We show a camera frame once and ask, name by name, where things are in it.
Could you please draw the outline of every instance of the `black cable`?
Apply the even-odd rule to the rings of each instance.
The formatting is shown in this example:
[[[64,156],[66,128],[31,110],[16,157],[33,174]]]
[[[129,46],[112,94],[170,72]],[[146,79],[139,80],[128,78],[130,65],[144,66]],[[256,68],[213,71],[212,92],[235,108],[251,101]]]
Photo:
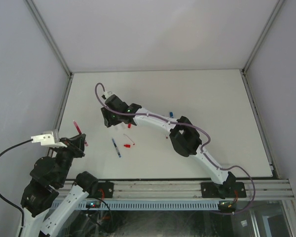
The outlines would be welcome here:
[[[13,148],[16,148],[16,147],[18,147],[18,146],[21,146],[21,145],[23,145],[23,144],[25,144],[25,143],[28,143],[28,142],[31,142],[31,141],[33,141],[33,139],[28,140],[28,141],[25,141],[25,142],[21,142],[21,143],[19,143],[19,144],[17,144],[17,145],[14,145],[13,147],[10,147],[10,148],[4,150],[3,152],[0,153],[0,157],[1,157],[4,153],[6,153],[6,152],[12,150]],[[19,206],[15,205],[14,203],[12,203],[11,201],[9,201],[8,199],[6,199],[1,193],[0,193],[0,198],[1,198],[3,201],[9,203],[11,206],[15,207],[16,209],[18,209],[18,210],[21,212],[21,215],[22,215],[21,225],[22,225],[22,226],[21,226],[21,229],[20,229],[20,232],[19,232],[19,237],[20,237],[20,236],[21,236],[21,233],[22,233],[23,226],[24,226],[24,211],[23,211],[23,209],[20,208]]]
[[[96,200],[99,200],[100,202],[103,202],[104,205],[108,208],[108,210],[110,212],[110,215],[111,215],[111,224],[112,224],[112,228],[113,228],[113,215],[112,215],[112,212],[111,212],[111,209],[110,209],[109,205],[100,198],[97,198],[97,197],[93,197],[93,198],[96,199]]]

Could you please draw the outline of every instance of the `blue marker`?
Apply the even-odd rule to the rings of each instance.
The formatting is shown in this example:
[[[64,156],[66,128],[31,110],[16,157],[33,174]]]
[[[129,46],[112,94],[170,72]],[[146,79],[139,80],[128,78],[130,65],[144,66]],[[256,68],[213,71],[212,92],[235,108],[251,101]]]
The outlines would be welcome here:
[[[118,157],[121,158],[122,156],[120,155],[120,153],[119,153],[119,149],[117,148],[117,145],[116,145],[116,143],[115,143],[115,141],[114,141],[113,138],[112,138],[112,142],[113,142],[113,145],[114,145],[114,147],[115,147],[115,150],[116,150],[116,152],[117,152],[117,154],[118,154]]]

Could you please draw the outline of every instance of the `marker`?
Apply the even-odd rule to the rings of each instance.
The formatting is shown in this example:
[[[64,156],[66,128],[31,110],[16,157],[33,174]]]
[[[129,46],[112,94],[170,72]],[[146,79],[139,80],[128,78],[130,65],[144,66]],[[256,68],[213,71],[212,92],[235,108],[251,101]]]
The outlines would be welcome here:
[[[80,130],[78,124],[76,123],[76,121],[74,121],[74,126],[76,127],[78,133],[79,133],[79,134],[82,134],[82,132],[81,132],[81,130]],[[89,146],[89,144],[87,143],[86,140],[84,140],[84,144],[85,144],[86,147]]]
[[[120,155],[120,153],[119,153],[119,149],[117,148],[117,145],[116,145],[116,143],[115,143],[115,141],[114,141],[113,138],[112,138],[112,142],[113,142],[113,145],[114,145],[114,147],[115,147],[115,150],[116,150],[116,152],[117,152],[117,154],[118,154],[118,157],[121,158],[122,156]]]
[[[129,136],[127,136],[125,133],[124,133],[124,136],[125,137],[127,137],[132,143],[133,143],[133,145],[135,145],[135,142],[133,142],[133,140],[132,139],[130,139],[130,137]]]

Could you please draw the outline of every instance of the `red object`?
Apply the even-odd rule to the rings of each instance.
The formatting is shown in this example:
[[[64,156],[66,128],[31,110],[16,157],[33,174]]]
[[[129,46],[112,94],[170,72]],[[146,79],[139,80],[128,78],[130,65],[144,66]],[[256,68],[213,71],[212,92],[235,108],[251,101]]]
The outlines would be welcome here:
[[[74,121],[74,126],[75,126],[75,128],[77,129],[78,133],[79,133],[79,134],[82,134],[82,132],[81,132],[81,130],[80,130],[78,124],[76,123],[76,121]],[[85,144],[86,147],[89,146],[89,144],[87,143],[87,141],[84,141],[84,144]]]

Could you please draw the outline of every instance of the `blue object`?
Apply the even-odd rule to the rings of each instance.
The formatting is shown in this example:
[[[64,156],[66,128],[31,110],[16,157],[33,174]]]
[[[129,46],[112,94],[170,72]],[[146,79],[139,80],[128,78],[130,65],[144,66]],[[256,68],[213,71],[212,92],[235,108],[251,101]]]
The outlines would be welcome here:
[[[113,145],[114,145],[114,147],[115,147],[115,150],[116,150],[116,152],[117,152],[117,154],[118,154],[118,157],[121,158],[122,156],[120,155],[119,149],[117,148],[117,145],[116,145],[116,143],[115,143],[115,141],[114,141],[113,138],[112,138],[112,142],[113,142]]]

